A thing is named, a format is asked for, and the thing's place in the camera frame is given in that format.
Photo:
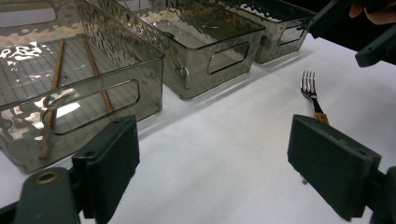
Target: fork handle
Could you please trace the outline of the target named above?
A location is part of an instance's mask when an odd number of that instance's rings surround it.
[[[327,119],[327,115],[325,113],[315,112],[315,119],[329,124],[329,120]]]

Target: clear plastic bin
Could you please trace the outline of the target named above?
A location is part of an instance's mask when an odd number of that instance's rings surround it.
[[[0,18],[0,148],[22,172],[76,152],[115,118],[162,109],[163,54],[90,2],[18,0],[0,4]]]
[[[266,27],[254,59],[266,63],[298,51],[315,13],[280,0],[207,0]]]
[[[101,8],[165,54],[163,82],[182,99],[246,73],[264,27],[200,0],[99,0]]]

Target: chopstick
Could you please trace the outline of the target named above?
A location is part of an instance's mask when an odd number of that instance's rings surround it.
[[[88,57],[90,58],[92,70],[93,70],[94,74],[96,76],[98,76],[100,74],[100,72],[96,65],[95,59],[92,55],[90,44],[88,43],[87,37],[84,34],[82,35],[82,39],[84,40],[84,45],[85,45],[85,48],[87,49]],[[103,100],[105,101],[107,112],[108,113],[113,112],[114,106],[113,106],[113,104],[111,104],[110,97],[108,96],[107,91],[102,91],[102,97],[103,97]]]
[[[61,41],[61,45],[58,51],[58,58],[56,59],[55,73],[52,80],[51,88],[54,90],[59,87],[59,79],[61,78],[62,61],[64,56],[64,38]],[[48,114],[49,116],[49,126],[53,129],[56,118],[56,110],[51,110]],[[50,155],[50,133],[43,128],[41,131],[43,134],[43,139],[40,142],[40,152],[38,154],[39,160],[46,160]]]

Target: human finger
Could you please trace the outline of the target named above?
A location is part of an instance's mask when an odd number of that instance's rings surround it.
[[[375,13],[367,13],[367,18],[376,25],[388,24],[396,22],[396,11],[392,9],[384,9]]]
[[[390,0],[387,2],[387,8],[396,6],[396,0]]]
[[[349,10],[349,17],[355,18],[359,16],[364,10],[364,5],[362,3],[355,3],[351,6]]]

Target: white table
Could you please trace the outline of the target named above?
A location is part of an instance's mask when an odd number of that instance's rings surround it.
[[[164,87],[163,111],[138,123],[141,162],[111,223],[345,223],[302,184],[287,150],[293,114],[313,115],[299,87],[309,70],[330,124],[382,155],[380,171],[396,165],[396,66],[359,68],[354,54],[308,36],[298,53],[191,101]],[[27,175],[1,154],[0,176],[3,207]]]

